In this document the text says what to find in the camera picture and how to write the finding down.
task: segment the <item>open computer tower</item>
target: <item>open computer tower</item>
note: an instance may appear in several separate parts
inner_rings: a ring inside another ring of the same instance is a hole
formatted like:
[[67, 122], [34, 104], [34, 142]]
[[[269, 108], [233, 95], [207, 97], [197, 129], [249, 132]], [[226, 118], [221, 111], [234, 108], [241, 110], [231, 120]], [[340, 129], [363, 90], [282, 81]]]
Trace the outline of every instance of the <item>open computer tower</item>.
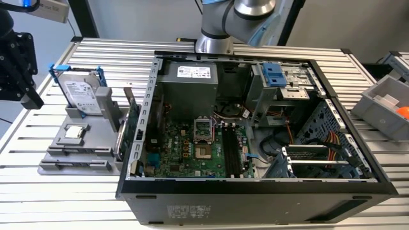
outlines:
[[155, 52], [117, 188], [141, 224], [338, 222], [395, 194], [315, 61]]

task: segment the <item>aluminum table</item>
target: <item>aluminum table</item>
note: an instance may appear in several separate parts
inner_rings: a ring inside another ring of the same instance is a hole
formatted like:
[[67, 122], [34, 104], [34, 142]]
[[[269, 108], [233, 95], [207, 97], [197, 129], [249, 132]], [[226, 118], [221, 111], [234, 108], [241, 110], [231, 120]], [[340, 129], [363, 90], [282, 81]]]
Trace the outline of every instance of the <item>aluminum table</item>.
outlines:
[[[71, 42], [57, 64], [94, 68], [101, 65], [113, 100], [126, 105], [122, 87], [130, 86], [141, 102], [153, 51], [193, 52], [193, 43], [153, 43], [83, 38]], [[375, 82], [351, 54], [339, 49], [235, 45], [237, 55], [314, 59], [350, 110], [360, 92]], [[114, 200], [117, 176], [45, 176], [37, 164], [65, 118], [65, 99], [47, 76], [37, 89], [45, 105], [22, 110], [0, 141], [0, 229], [146, 228], [125, 202]], [[161, 226], [165, 229], [409, 229], [409, 143], [395, 143], [352, 117], [366, 144], [399, 196], [336, 224]]]

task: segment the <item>metal chassis frame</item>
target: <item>metal chassis frame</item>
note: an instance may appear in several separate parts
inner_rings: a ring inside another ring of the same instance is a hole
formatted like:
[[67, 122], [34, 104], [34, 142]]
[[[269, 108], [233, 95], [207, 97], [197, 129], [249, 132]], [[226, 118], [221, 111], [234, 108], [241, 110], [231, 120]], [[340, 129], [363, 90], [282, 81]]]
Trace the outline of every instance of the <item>metal chassis frame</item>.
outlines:
[[[149, 75], [149, 83], [154, 84], [154, 78], [155, 78], [155, 71], [159, 71], [161, 69], [161, 61], [159, 59], [171, 59], [178, 61], [187, 60], [186, 57], [191, 55], [191, 53], [175, 53], [175, 52], [162, 52], [155, 51], [155, 55], [162, 55], [163, 57], [154, 58], [153, 65], [151, 65], [151, 72], [154, 74]], [[201, 57], [206, 57], [210, 59], [215, 59], [217, 57], [223, 55], [211, 56], [207, 54], [195, 54], [195, 59], [199, 60]], [[282, 181], [258, 181], [258, 182], [243, 182], [243, 181], [218, 181], [217, 183], [206, 183], [205, 181], [179, 181], [179, 180], [159, 180], [159, 181], [147, 181], [147, 180], [130, 180], [127, 177], [127, 168], [122, 167], [121, 176], [119, 176], [119, 182], [118, 187], [115, 191], [115, 197], [121, 199], [121, 197], [135, 195], [135, 194], [143, 194], [143, 195], [155, 195], [155, 194], [338, 194], [338, 193], [346, 193], [346, 194], [363, 194], [360, 198], [358, 199], [367, 199], [368, 194], [378, 194], [378, 195], [386, 195], [387, 198], [390, 198], [392, 195], [396, 195], [396, 190], [384, 174], [384, 172], [380, 169], [380, 166], [370, 153], [370, 150], [367, 149], [367, 146], [358, 135], [356, 128], [354, 127], [354, 124], [350, 120], [350, 117], [347, 115], [347, 112], [344, 111], [338, 98], [336, 93], [332, 90], [331, 85], [328, 84], [328, 81], [317, 65], [317, 62], [314, 60], [309, 59], [293, 59], [293, 58], [270, 58], [270, 57], [249, 57], [249, 56], [233, 56], [234, 59], [239, 59], [242, 62], [253, 63], [254, 60], [263, 60], [263, 61], [301, 61], [309, 63], [309, 65], [313, 67], [314, 74], [318, 77], [318, 80], [321, 82], [321, 85], [324, 88], [327, 99], [331, 100], [332, 105], [335, 109], [339, 112], [339, 116], [344, 122], [346, 129], [348, 133], [351, 134], [352, 138], [355, 139], [355, 142], [362, 150], [362, 153], [366, 157], [366, 161], [368, 162], [368, 165], [372, 168], [372, 171], [376, 175], [376, 183], [342, 183], [342, 182], [331, 182], [331, 183], [322, 183], [322, 182], [307, 182], [307, 183], [299, 183], [299, 182], [282, 182]], [[147, 90], [146, 94], [153, 93], [153, 88]], [[147, 114], [139, 116], [139, 119], [147, 119]], [[134, 140], [138, 142], [138, 146], [142, 146], [141, 139]], [[129, 156], [125, 156], [123, 165], [127, 165]], [[376, 200], [371, 199], [364, 203], [364, 205], [356, 206], [355, 208], [350, 209], [336, 217], [334, 217], [330, 221], [323, 222], [338, 222], [343, 218], [346, 218], [346, 213], [348, 212], [356, 212], [366, 209], [368, 206], [367, 204], [374, 205], [383, 201], [383, 199]]]

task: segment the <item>cable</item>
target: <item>cable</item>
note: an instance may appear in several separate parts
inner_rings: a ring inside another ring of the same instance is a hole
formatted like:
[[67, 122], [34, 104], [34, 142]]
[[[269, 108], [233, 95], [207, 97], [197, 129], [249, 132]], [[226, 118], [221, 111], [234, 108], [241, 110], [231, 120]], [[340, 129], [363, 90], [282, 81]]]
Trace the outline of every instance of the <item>cable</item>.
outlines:
[[269, 164], [269, 162], [261, 160], [258, 157], [247, 157], [247, 158], [257, 159], [257, 160], [261, 161], [263, 164]]
[[6, 122], [6, 123], [10, 123], [10, 124], [11, 124], [10, 121], [7, 121], [7, 120], [5, 120], [5, 119], [2, 119], [2, 118], [0, 118], [0, 120], [3, 121], [3, 122]]
[[74, 34], [74, 37], [75, 37], [75, 36], [77, 36], [77, 35], [75, 35], [75, 31], [74, 31], [74, 28], [71, 27], [71, 24], [70, 24], [70, 21], [69, 21], [69, 19], [67, 19], [67, 23], [69, 23], [69, 26], [70, 26], [71, 32], [73, 32], [73, 34]]
[[274, 150], [275, 152], [266, 152], [265, 149], [263, 149], [263, 144], [265, 144], [270, 139], [273, 139], [273, 140], [275, 141], [275, 143], [277, 143], [279, 146], [287, 145], [286, 142], [283, 142], [282, 140], [279, 140], [279, 139], [275, 137], [277, 134], [281, 133], [282, 131], [285, 131], [285, 127], [283, 127], [283, 126], [275, 128], [275, 129], [273, 130], [273, 133], [271, 133], [270, 135], [267, 135], [267, 136], [261, 140], [261, 142], [258, 143], [258, 149], [259, 149], [259, 151], [261, 151], [265, 155], [267, 155], [267, 156], [275, 157], [275, 156], [278, 155], [278, 152], [277, 152], [274, 149], [273, 149], [273, 150]]
[[202, 13], [202, 9], [199, 9], [197, 0], [194, 0], [194, 2], [195, 2], [197, 9], [198, 9], [198, 11], [199, 11], [199, 14], [202, 15], [202, 14], [203, 14], [203, 13]]
[[380, 57], [380, 58], [376, 60], [375, 64], [376, 64], [382, 59], [383, 59], [383, 57]]
[[39, 0], [37, 0], [35, 3], [30, 6], [15, 6], [13, 4], [0, 2], [0, 9], [6, 10], [6, 11], [19, 12], [19, 13], [33, 12], [38, 9], [38, 7], [39, 7]]
[[293, 141], [293, 135], [291, 135], [291, 131], [289, 129], [289, 119], [286, 118], [286, 121], [285, 121], [285, 126], [286, 126], [286, 132], [287, 132], [287, 138], [289, 138], [289, 144], [293, 144], [294, 141]]

